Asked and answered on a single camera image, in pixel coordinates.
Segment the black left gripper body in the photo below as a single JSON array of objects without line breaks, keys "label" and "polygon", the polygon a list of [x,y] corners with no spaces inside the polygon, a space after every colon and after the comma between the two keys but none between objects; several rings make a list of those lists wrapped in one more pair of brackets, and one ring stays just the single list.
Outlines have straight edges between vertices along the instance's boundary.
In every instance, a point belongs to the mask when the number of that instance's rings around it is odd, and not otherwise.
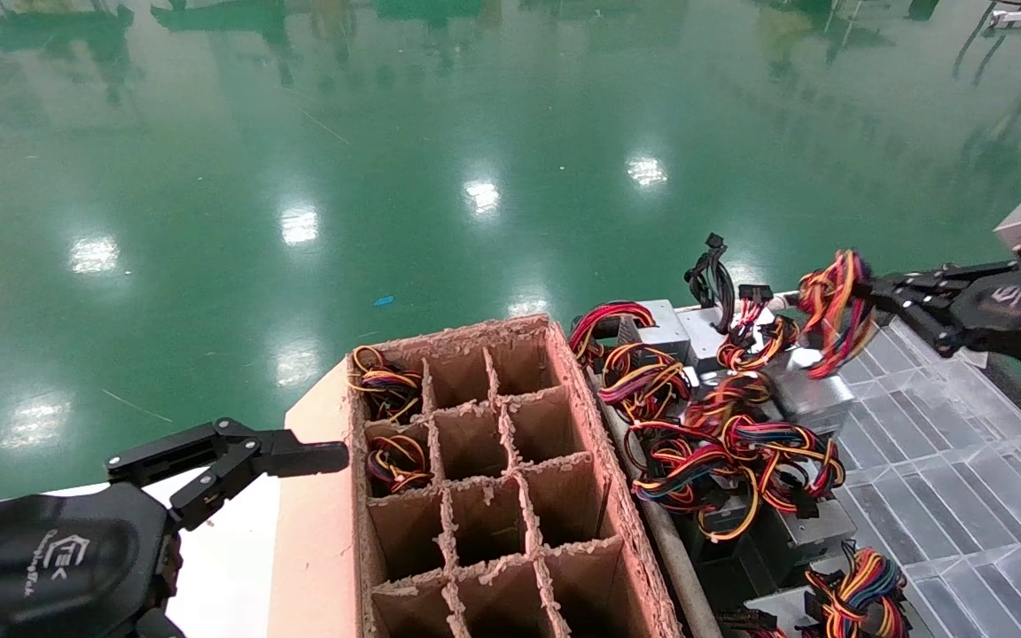
[{"label": "black left gripper body", "polygon": [[138,487],[2,500],[0,637],[134,637],[182,562],[168,509]]}]

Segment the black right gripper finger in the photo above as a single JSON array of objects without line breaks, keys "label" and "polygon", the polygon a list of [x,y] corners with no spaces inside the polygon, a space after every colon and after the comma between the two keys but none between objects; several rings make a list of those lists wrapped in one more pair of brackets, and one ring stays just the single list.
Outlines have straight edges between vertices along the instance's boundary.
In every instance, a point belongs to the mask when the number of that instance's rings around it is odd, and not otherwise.
[{"label": "black right gripper finger", "polygon": [[949,307],[980,280],[1020,269],[1016,260],[985,265],[944,265],[939,269],[893,272],[871,277],[864,283],[864,299],[876,307],[903,307],[907,301],[919,306]]},{"label": "black right gripper finger", "polygon": [[952,358],[960,350],[962,343],[957,332],[924,306],[921,301],[905,296],[876,296],[874,306],[888,315],[901,318],[933,352],[941,358]]}]

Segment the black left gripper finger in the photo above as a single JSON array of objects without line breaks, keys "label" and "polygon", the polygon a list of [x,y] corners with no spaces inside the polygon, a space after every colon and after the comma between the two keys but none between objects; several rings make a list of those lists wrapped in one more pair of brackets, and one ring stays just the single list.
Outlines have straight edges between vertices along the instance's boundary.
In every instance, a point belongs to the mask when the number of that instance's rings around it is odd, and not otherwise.
[{"label": "black left gripper finger", "polygon": [[185,634],[163,610],[147,610],[135,622],[134,637],[185,638]]},{"label": "black left gripper finger", "polygon": [[330,475],[348,464],[344,441],[303,443],[286,429],[255,431],[238,420],[218,418],[133,447],[105,467],[111,484],[129,482],[138,488],[196,470],[198,475],[171,495],[173,527],[190,532],[259,477]]}]

